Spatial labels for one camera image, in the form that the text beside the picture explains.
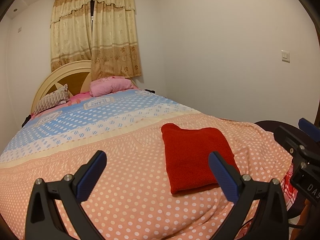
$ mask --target red towel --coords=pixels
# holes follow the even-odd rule
[[[185,130],[168,123],[161,131],[172,194],[217,183],[208,164],[213,151],[239,171],[228,141],[218,129]]]

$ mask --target wooden headboard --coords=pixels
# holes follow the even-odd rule
[[[61,66],[53,71],[38,89],[33,99],[31,113],[34,112],[41,98],[65,84],[68,84],[70,96],[75,96],[88,92],[91,81],[91,60],[81,60]]]

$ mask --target polka dot bedspread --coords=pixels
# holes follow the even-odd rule
[[[84,119],[84,125],[66,124],[96,113],[93,111],[101,114],[91,121]],[[281,181],[290,168],[290,154],[274,141],[272,133],[255,124],[221,120],[148,92],[128,90],[59,109],[23,128],[0,156],[0,213],[23,239],[35,179],[60,180],[103,150],[107,166],[82,207],[105,239],[209,239],[233,204],[220,188],[170,193],[161,134],[165,123],[183,129],[219,129],[240,173],[255,180]],[[56,203],[67,231],[79,239],[62,202]],[[254,216],[257,205],[253,202],[247,220]]]

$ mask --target window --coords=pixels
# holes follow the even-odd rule
[[[90,2],[90,10],[91,10],[91,30],[92,30],[92,26],[93,26],[94,0],[91,0],[91,2]]]

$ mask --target curtain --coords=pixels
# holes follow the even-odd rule
[[[134,0],[94,0],[92,80],[141,76]]]
[[[91,0],[55,0],[51,16],[51,70],[91,60]]]

